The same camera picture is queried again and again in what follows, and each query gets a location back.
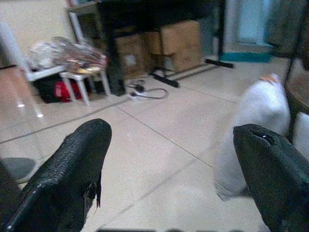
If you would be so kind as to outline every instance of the chair leg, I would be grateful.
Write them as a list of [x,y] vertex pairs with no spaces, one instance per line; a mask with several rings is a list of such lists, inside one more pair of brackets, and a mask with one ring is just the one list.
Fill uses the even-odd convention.
[[62,80],[63,80],[67,90],[69,91],[71,101],[75,101],[76,98],[75,98],[74,91],[72,89],[71,81],[67,77],[62,77]]
[[100,76],[101,76],[102,84],[104,87],[105,95],[109,96],[111,94],[111,89],[110,89],[110,85],[108,84],[108,79],[107,79],[105,70],[102,70],[100,72]]
[[95,86],[95,83],[94,83],[94,81],[93,81],[93,76],[92,75],[90,75],[89,77],[88,77],[88,81],[89,81],[89,84],[90,84],[90,88],[91,88],[91,92],[97,92],[96,91],[96,86]]
[[87,93],[87,90],[86,90],[86,87],[85,87],[84,80],[78,80],[77,84],[78,84],[78,88],[79,88],[79,91],[81,92],[81,95],[82,95],[84,102],[87,105],[89,105],[90,102],[89,102],[88,93]]

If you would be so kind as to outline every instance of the plastic wrapping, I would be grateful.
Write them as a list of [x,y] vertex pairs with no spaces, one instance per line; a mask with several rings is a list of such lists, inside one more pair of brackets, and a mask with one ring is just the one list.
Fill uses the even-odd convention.
[[34,70],[48,69],[57,65],[54,59],[62,52],[61,48],[54,43],[39,42],[28,50],[27,60]]
[[69,72],[93,73],[107,65],[106,56],[88,44],[73,44],[62,37],[54,37],[53,42],[63,51],[55,59],[65,64]]
[[66,65],[69,72],[95,73],[107,65],[106,56],[94,47],[71,43],[63,37],[35,44],[29,49],[27,58],[31,68],[35,70]]

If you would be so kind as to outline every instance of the red bag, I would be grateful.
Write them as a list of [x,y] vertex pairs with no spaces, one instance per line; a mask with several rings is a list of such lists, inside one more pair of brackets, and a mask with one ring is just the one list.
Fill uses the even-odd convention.
[[[76,99],[81,99],[81,93],[78,85],[71,81],[71,86]],[[60,98],[61,102],[70,102],[70,94],[63,81],[57,81],[55,84],[55,96]]]

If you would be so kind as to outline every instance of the floor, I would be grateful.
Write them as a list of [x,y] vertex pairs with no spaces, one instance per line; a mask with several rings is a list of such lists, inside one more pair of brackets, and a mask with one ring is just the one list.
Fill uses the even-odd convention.
[[263,222],[252,199],[224,203],[216,195],[214,159],[245,89],[265,73],[283,77],[286,67],[282,58],[235,63],[234,69],[185,78],[181,88],[146,78],[146,88],[165,88],[169,96],[128,101],[101,95],[90,106],[45,104],[33,96],[18,69],[0,70],[0,155],[29,157],[40,165],[79,125],[102,118],[112,127],[112,142],[103,165],[101,208],[90,209],[83,232],[256,232]]

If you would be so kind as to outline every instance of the white chair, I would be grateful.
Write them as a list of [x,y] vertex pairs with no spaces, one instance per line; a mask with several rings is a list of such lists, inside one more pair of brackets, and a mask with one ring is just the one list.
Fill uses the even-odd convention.
[[[76,98],[75,98],[75,95],[74,95],[74,91],[73,91],[73,88],[72,88],[72,85],[71,85],[71,81],[70,79],[73,79],[77,82],[77,85],[78,85],[78,88],[79,88],[79,91],[81,92],[81,95],[82,95],[82,98],[83,98],[83,101],[89,105],[90,102],[89,102],[89,98],[88,98],[88,93],[87,93],[87,90],[86,90],[86,87],[85,87],[85,84],[84,84],[84,79],[85,78],[88,78],[90,77],[89,74],[77,74],[77,73],[72,73],[72,72],[62,72],[60,73],[60,76],[69,92],[69,95],[70,95],[70,99],[71,101],[75,101]],[[108,80],[107,80],[107,77],[106,77],[106,73],[104,70],[102,70],[100,72],[100,77],[101,77],[101,80],[102,80],[102,84],[103,84],[103,87],[104,87],[104,91],[105,91],[105,95],[110,95],[111,94],[111,90],[110,90],[110,86],[108,84]],[[89,82],[90,82],[90,85],[93,86],[93,81],[91,78],[89,78]]]
[[4,49],[6,50],[7,54],[10,55],[16,64],[23,70],[24,75],[28,81],[35,81],[66,70],[65,66],[59,65],[50,69],[33,72],[25,60],[25,57],[22,54],[16,39],[7,23],[0,22],[0,37],[4,42]]

